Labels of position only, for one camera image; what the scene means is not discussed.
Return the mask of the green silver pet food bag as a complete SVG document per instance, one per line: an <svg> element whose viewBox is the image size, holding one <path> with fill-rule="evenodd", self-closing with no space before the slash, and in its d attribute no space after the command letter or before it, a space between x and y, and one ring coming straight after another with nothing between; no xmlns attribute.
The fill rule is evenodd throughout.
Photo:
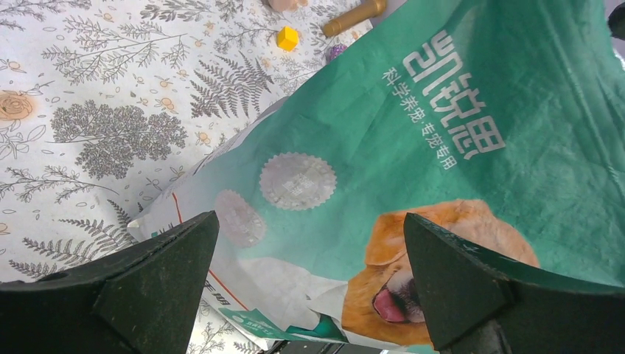
<svg viewBox="0 0 625 354"><path fill-rule="evenodd" d="M407 1L129 223L220 230L210 305L262 339L429 353L415 212L624 283L624 70L602 1Z"/></svg>

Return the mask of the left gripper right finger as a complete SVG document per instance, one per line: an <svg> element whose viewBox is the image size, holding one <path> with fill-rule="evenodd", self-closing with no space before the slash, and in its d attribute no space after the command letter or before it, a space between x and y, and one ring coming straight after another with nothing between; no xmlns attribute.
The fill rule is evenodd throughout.
<svg viewBox="0 0 625 354"><path fill-rule="evenodd" d="M622 353L624 289L526 265L407 214L415 292L440 353Z"/></svg>

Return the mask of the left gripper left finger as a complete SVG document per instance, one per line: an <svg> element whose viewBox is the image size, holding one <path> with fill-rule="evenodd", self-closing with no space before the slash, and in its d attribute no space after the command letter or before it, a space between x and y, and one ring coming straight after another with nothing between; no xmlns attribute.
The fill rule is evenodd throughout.
<svg viewBox="0 0 625 354"><path fill-rule="evenodd" d="M3 353L185 353L219 232L203 212L34 282L1 285Z"/></svg>

